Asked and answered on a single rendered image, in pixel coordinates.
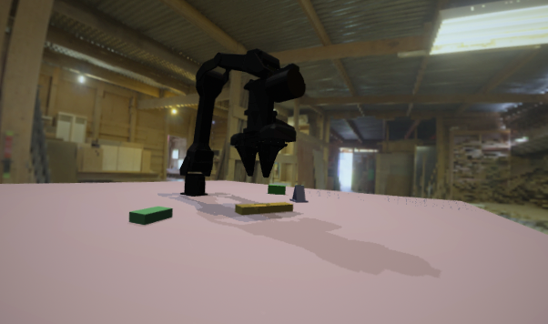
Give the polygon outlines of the yellow bar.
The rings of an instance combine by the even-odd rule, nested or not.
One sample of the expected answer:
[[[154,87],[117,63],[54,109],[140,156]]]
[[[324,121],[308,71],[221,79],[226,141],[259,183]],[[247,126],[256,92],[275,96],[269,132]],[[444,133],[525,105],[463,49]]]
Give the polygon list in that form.
[[[265,203],[265,204],[247,204],[247,205],[235,205],[236,212],[240,215],[250,214],[271,214],[282,212],[293,212],[293,205],[290,203]]]

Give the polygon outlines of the green rectangular bar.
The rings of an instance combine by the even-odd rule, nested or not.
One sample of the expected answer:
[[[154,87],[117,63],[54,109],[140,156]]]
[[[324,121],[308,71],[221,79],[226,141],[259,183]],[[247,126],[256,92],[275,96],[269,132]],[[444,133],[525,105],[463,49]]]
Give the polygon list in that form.
[[[173,217],[173,208],[152,207],[129,212],[129,222],[148,225]]]

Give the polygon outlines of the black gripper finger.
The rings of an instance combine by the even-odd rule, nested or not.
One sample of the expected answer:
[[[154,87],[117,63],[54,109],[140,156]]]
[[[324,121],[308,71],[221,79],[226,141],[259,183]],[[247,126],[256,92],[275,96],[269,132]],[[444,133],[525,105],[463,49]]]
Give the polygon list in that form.
[[[278,152],[288,144],[260,141],[256,142],[263,177],[269,177]]]
[[[242,160],[242,163],[244,165],[244,168],[247,171],[248,176],[252,177],[254,173],[256,155],[258,153],[257,147],[238,145],[238,146],[235,146],[235,148],[238,151],[238,154]]]

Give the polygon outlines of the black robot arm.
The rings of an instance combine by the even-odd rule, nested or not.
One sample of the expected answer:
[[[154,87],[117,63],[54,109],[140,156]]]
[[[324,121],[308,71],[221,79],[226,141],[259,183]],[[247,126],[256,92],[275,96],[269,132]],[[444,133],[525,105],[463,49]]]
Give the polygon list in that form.
[[[217,66],[226,69],[226,72],[222,75],[212,70]],[[299,66],[288,64],[281,68],[276,57],[258,48],[248,50],[245,55],[217,53],[204,62],[196,74],[196,89],[200,98],[194,141],[187,149],[179,170],[180,175],[186,177],[185,191],[180,195],[195,197],[208,194],[205,193],[205,177],[210,177],[213,167],[214,151],[209,147],[213,108],[232,69],[259,77],[256,80],[250,79],[244,86],[245,90],[249,90],[248,105],[265,103],[274,106],[274,102],[302,97],[306,89]]]

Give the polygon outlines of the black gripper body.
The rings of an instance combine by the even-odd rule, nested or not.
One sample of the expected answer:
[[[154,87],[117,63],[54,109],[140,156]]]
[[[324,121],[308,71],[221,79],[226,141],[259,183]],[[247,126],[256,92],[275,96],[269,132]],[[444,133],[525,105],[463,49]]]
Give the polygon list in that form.
[[[273,115],[277,116],[278,110],[274,110],[274,106],[270,104],[249,104],[248,110],[244,111],[244,116],[248,116],[247,127],[243,128],[243,133],[237,133],[230,137],[230,144],[232,146],[256,147],[256,142],[260,141],[282,144],[295,142],[297,132],[294,127],[271,124]]]

